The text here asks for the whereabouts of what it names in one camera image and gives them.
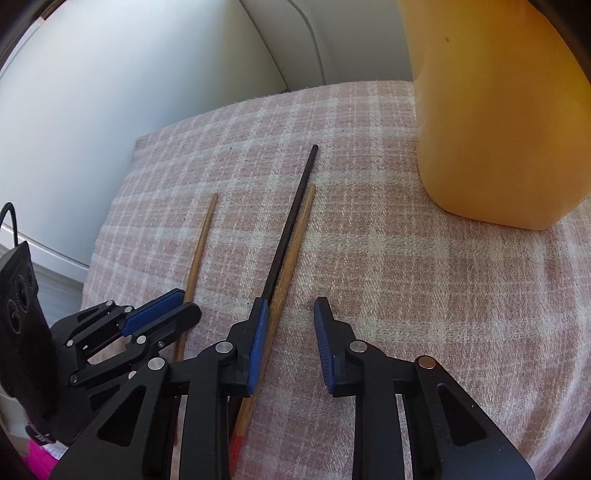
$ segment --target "chopstick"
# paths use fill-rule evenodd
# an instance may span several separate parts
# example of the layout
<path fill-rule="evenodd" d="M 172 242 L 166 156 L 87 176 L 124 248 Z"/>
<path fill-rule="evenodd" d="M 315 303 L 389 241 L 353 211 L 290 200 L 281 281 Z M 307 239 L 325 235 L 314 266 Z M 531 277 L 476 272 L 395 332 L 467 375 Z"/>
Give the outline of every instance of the chopstick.
<path fill-rule="evenodd" d="M 275 288 L 273 300 L 271 302 L 271 306 L 269 307 L 269 323 L 267 325 L 267 338 L 265 340 L 265 349 L 263 350 L 259 383 L 255 389 L 254 394 L 251 397 L 244 398 L 242 400 L 240 411 L 238 412 L 238 418 L 236 420 L 236 425 L 234 427 L 232 438 L 230 440 L 229 449 L 230 475 L 232 476 L 234 475 L 236 467 L 238 465 L 240 451 L 242 449 L 242 444 L 248 431 L 248 426 L 251 422 L 252 413 L 254 411 L 256 403 L 256 397 L 259 391 L 259 386 L 261 385 L 261 380 L 265 373 L 265 368 L 267 367 L 269 356 L 271 355 L 273 340 L 275 338 L 275 334 L 277 333 L 277 327 L 279 325 L 281 313 L 283 312 L 285 300 L 289 292 L 291 278 L 294 274 L 294 270 L 296 269 L 297 257 L 300 252 L 301 243 L 304 239 L 306 227 L 308 225 L 308 219 L 310 217 L 310 211 L 312 209 L 312 202 L 314 201 L 315 193 L 316 185 L 312 184 L 306 196 L 306 202 L 304 204 L 304 207 L 300 213 L 297 224 L 295 226 L 295 232 L 291 240 L 291 245 L 289 246 L 289 249 L 285 256 L 285 261 L 279 274 L 279 279 L 277 280 L 277 286 Z"/>
<path fill-rule="evenodd" d="M 205 243 L 207 242 L 207 234 L 209 228 L 212 225 L 213 211 L 216 208 L 217 193 L 212 195 L 212 201 L 209 203 L 203 226 L 201 227 L 201 234 L 195 247 L 195 254 L 193 255 L 193 262 L 191 263 L 191 269 L 189 270 L 189 277 L 187 279 L 187 287 L 185 288 L 184 302 L 193 301 L 195 298 L 195 287 L 197 286 L 197 277 L 199 276 L 199 269 L 201 268 L 201 259 L 203 258 L 203 252 L 205 250 Z M 174 361 L 182 362 L 184 359 L 184 349 L 187 343 L 187 332 L 183 332 L 178 338 L 177 343 L 174 346 Z"/>

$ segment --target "pink object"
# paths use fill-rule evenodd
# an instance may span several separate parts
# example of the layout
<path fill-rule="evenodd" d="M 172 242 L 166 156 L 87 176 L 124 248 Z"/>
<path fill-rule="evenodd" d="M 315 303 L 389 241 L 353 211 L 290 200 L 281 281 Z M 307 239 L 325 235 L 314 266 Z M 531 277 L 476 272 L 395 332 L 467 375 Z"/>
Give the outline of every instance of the pink object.
<path fill-rule="evenodd" d="M 22 458 L 39 480 L 48 480 L 57 460 L 38 444 L 29 440 L 29 455 Z"/>

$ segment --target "black cable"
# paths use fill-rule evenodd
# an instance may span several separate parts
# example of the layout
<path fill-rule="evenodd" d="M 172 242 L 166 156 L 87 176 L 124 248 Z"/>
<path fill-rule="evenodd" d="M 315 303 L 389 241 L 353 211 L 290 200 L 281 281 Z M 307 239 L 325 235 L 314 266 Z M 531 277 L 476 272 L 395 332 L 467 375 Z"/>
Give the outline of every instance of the black cable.
<path fill-rule="evenodd" d="M 0 225 L 2 225 L 4 221 L 4 217 L 6 214 L 10 212 L 10 217 L 12 218 L 12 235 L 14 237 L 14 246 L 18 245 L 18 232 L 17 232 L 17 213 L 14 211 L 14 205 L 10 202 L 4 204 L 2 210 L 0 210 Z"/>
<path fill-rule="evenodd" d="M 290 212 L 287 215 L 285 227 L 283 227 L 283 233 L 281 234 L 279 245 L 277 245 L 277 250 L 275 252 L 275 256 L 273 257 L 273 262 L 271 263 L 271 269 L 269 270 L 269 276 L 267 277 L 265 288 L 262 291 L 261 297 L 266 299 L 268 302 L 271 302 L 273 293 L 275 291 L 275 285 L 277 283 L 277 279 L 279 278 L 281 266 L 283 265 L 283 258 L 285 257 L 285 253 L 287 252 L 287 247 L 290 243 L 291 233 L 294 229 L 294 226 L 296 225 L 295 222 L 297 219 L 297 214 L 300 211 L 301 201 L 304 198 L 304 192 L 306 191 L 306 186 L 308 185 L 310 172 L 312 171 L 312 167 L 314 166 L 316 152 L 318 152 L 318 145 L 313 145 L 312 151 L 310 152 L 310 156 L 308 157 L 308 162 L 306 162 L 306 167 L 304 168 L 304 173 L 301 175 L 300 184 L 298 185 L 297 191 L 295 192 L 295 198 L 293 203 L 291 204 Z"/>

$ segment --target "plastic bottle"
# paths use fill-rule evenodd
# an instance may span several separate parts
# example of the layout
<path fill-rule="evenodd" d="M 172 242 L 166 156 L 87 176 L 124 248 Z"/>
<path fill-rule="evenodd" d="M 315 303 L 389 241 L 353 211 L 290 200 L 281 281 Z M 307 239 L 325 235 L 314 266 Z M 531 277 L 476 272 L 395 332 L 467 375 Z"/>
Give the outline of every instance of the plastic bottle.
<path fill-rule="evenodd" d="M 589 4 L 399 0 L 418 168 L 441 208 L 542 230 L 591 193 Z"/>

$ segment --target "white wall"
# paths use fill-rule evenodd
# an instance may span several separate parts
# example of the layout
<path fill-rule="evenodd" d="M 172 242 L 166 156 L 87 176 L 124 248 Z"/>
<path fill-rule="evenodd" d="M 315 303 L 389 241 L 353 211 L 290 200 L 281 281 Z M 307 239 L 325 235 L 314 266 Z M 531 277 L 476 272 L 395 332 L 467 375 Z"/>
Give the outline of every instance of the white wall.
<path fill-rule="evenodd" d="M 284 88 L 238 0 L 69 0 L 0 78 L 0 203 L 89 265 L 138 136 Z"/>
<path fill-rule="evenodd" d="M 411 80 L 396 0 L 294 0 L 314 29 L 327 83 Z M 290 90 L 320 85 L 308 30 L 286 0 L 241 0 Z"/>

